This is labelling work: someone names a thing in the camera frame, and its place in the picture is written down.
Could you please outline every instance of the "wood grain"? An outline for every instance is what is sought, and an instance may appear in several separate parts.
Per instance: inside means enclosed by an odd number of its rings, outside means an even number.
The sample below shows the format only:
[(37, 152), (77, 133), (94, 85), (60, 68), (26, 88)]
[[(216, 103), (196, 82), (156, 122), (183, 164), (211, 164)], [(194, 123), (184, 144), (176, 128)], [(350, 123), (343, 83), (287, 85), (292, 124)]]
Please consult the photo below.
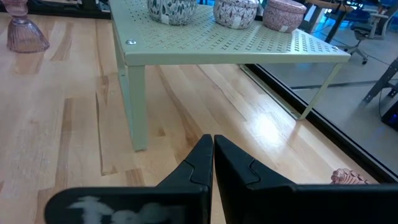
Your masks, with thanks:
[[(298, 183), (328, 184), (337, 168), (375, 182), (237, 65), (147, 67), (149, 145), (134, 152), (110, 21), (30, 17), (51, 46), (21, 55), (7, 50), (0, 14), (0, 223), (44, 223), (47, 200), (65, 188), (157, 185), (204, 133), (224, 134)], [(224, 223), (213, 186), (211, 219)]]

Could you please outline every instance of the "floor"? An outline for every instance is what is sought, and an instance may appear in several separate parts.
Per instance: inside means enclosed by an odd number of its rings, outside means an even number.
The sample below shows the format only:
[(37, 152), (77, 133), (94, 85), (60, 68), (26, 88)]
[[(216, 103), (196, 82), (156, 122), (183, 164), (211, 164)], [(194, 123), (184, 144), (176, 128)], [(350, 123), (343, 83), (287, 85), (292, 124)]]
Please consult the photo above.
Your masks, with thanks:
[[(309, 122), (296, 122), (237, 65), (147, 67), (149, 146), (134, 152), (110, 21), (29, 16), (44, 53), (6, 49), (0, 14), (0, 223), (43, 221), (56, 192), (153, 186), (204, 133), (224, 134), (297, 183), (329, 183), (349, 168), (375, 182)], [(216, 182), (212, 222), (224, 223)]]
[[(314, 33), (324, 39), (334, 21), (321, 23)], [(355, 45), (356, 39), (349, 24), (344, 22), (332, 40), (333, 45)], [(398, 56), (398, 33), (388, 31), (386, 39), (368, 40), (360, 45), (369, 54), (369, 61), (362, 65), (362, 58), (354, 54), (335, 77), (319, 104), (315, 107), (332, 123), (336, 124), (351, 139), (356, 141), (376, 159), (398, 174), (398, 133), (380, 120), (398, 98), (385, 98), (389, 90), (381, 95), (380, 112), (379, 96), (369, 104), (362, 99), (375, 82), (387, 70), (389, 64)], [(298, 96), (309, 102), (332, 69), (332, 64), (295, 64), (295, 65), (262, 65)]]

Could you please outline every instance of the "perforated metal shelf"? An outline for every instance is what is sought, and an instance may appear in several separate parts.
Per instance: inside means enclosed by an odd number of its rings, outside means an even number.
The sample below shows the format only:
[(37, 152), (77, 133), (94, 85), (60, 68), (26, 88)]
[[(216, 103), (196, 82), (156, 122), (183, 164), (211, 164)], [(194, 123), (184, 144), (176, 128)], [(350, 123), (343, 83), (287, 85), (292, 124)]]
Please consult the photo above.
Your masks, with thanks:
[[(213, 8), (199, 5), (186, 26), (168, 26), (149, 17), (146, 0), (110, 0), (126, 65), (203, 63), (347, 62), (350, 55), (296, 29), (276, 32), (254, 21), (244, 30), (215, 22)], [(135, 45), (126, 41), (133, 39)]]

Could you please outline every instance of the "white sticker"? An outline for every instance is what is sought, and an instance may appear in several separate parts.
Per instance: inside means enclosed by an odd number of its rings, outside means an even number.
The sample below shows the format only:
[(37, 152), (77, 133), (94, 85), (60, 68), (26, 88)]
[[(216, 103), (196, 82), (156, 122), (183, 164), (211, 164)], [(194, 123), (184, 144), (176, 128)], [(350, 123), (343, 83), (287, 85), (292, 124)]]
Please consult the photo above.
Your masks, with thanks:
[(169, 24), (169, 16), (168, 15), (161, 15), (160, 16), (160, 20), (162, 21), (162, 23), (164, 23), (164, 24)]
[(280, 28), (279, 32), (286, 32), (288, 28), (289, 28), (288, 26), (282, 26), (282, 28)]
[(241, 25), (242, 18), (240, 16), (236, 16), (234, 22), (232, 23), (231, 28), (237, 29), (239, 25)]

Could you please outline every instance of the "office chair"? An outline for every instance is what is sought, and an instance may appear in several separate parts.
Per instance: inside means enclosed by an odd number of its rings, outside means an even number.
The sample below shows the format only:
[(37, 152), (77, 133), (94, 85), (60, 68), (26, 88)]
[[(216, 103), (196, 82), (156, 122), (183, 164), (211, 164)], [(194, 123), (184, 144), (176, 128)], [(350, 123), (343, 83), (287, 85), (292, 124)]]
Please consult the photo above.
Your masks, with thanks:
[(357, 53), (362, 56), (363, 61), (362, 64), (366, 64), (368, 62), (368, 56), (359, 49), (359, 44), (362, 40), (383, 40), (386, 35), (387, 25), (393, 15), (398, 11), (398, 2), (391, 6), (386, 13), (379, 14), (377, 10), (374, 9), (363, 9), (366, 12), (369, 12), (371, 17), (369, 19), (369, 23), (360, 23), (356, 22), (351, 26), (351, 30), (354, 31), (355, 38), (358, 40), (358, 43), (355, 46), (337, 46), (340, 49), (344, 49), (345, 52)]

